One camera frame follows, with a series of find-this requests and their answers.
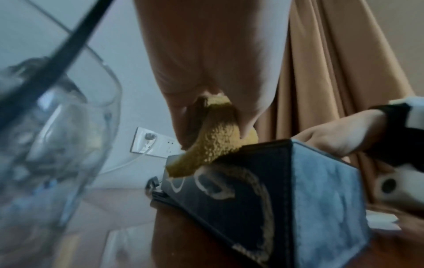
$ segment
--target white cable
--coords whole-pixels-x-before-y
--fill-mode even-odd
[[[118,169],[120,169],[120,168],[123,168],[124,166],[128,166],[129,164],[131,164],[131,163],[133,163],[134,161],[136,161],[137,159],[140,159],[140,157],[143,157],[144,155],[146,155],[148,152],[150,152],[150,150],[153,148],[153,146],[155,145],[155,143],[156,143],[156,141],[158,140],[158,137],[156,136],[155,137],[155,139],[154,139],[154,141],[153,141],[153,143],[152,143],[152,145],[144,152],[144,153],[142,153],[141,155],[139,155],[139,156],[137,156],[136,158],[134,158],[134,159],[132,159],[132,160],[130,160],[130,161],[128,161],[127,163],[124,163],[124,164],[122,164],[122,165],[120,165],[120,166],[116,166],[116,167],[114,167],[114,168],[111,168],[111,169],[109,169],[109,170],[106,170],[106,171],[103,171],[102,173],[99,173],[97,176],[99,176],[99,175],[103,175],[103,174],[105,174],[105,173],[109,173],[109,172],[111,172],[111,171],[114,171],[114,170],[118,170]]]

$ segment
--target glass rim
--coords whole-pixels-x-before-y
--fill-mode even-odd
[[[51,14],[49,14],[47,11],[45,11],[43,8],[41,8],[37,4],[33,3],[30,0],[20,0],[20,1],[25,2],[26,4],[32,6],[38,12],[40,12],[41,14],[43,14],[44,16],[46,16],[53,23],[55,23],[57,26],[59,26],[63,31],[65,31],[68,34],[68,36],[72,34],[72,30],[70,30],[63,23],[61,23],[59,20],[57,20],[55,17],[53,17]],[[83,102],[77,102],[77,101],[75,101],[73,99],[70,99],[69,101],[71,103],[73,103],[73,104],[80,105],[80,106],[91,106],[91,107],[106,107],[106,106],[110,106],[118,98],[121,98],[121,96],[122,96],[122,85],[119,82],[119,79],[117,78],[116,74],[112,71],[112,69],[105,63],[105,61],[88,44],[85,44],[83,46],[83,50],[82,51],[84,51],[84,50],[87,50],[94,57],[94,59],[99,63],[99,65],[106,71],[106,73],[111,77],[112,81],[116,85],[116,92],[115,92],[115,94],[114,94],[114,96],[113,96],[113,98],[111,100],[106,101],[104,103],[95,103],[95,102],[83,103]]]

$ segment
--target water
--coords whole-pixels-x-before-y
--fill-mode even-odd
[[[0,98],[47,60],[33,58],[1,70]],[[18,263],[52,255],[83,187],[102,164],[94,161],[81,168],[92,150],[87,145],[87,111],[72,104],[75,101],[87,102],[63,76],[0,132],[0,268],[29,267]]]

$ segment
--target power outlet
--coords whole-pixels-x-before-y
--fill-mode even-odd
[[[156,140],[146,140],[145,136],[147,133],[155,134]],[[170,155],[179,155],[184,152],[181,150],[181,145],[175,138],[158,134],[146,128],[138,127],[132,143],[131,152],[142,154],[149,147],[152,148],[149,152],[147,152],[147,155],[163,158],[168,158]]]

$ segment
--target power cord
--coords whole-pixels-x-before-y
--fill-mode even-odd
[[[139,159],[139,158],[141,158],[141,157],[143,157],[144,155],[146,155],[148,152],[150,152],[150,150],[153,148],[153,146],[155,145],[155,143],[156,143],[156,141],[157,141],[157,135],[156,134],[153,134],[153,133],[146,133],[146,135],[144,136],[144,138],[145,138],[145,140],[146,141],[150,141],[150,140],[153,140],[153,144],[144,152],[144,153],[142,153],[141,155],[139,155],[139,156],[137,156],[136,158],[134,158],[134,159],[132,159],[132,160],[130,160],[130,161],[128,161],[127,163],[124,163],[124,164],[122,164],[122,165],[120,165],[120,166],[117,166],[117,167],[114,167],[114,168],[111,168],[111,169],[109,169],[109,170],[106,170],[106,171],[103,171],[102,173],[99,173],[98,175],[103,175],[103,174],[106,174],[106,173],[109,173],[109,172],[111,172],[111,171],[114,171],[114,170],[118,170],[118,169],[120,169],[120,168],[123,168],[124,166],[128,166],[129,164],[131,164],[131,163],[133,163],[134,161],[136,161],[137,159]]]

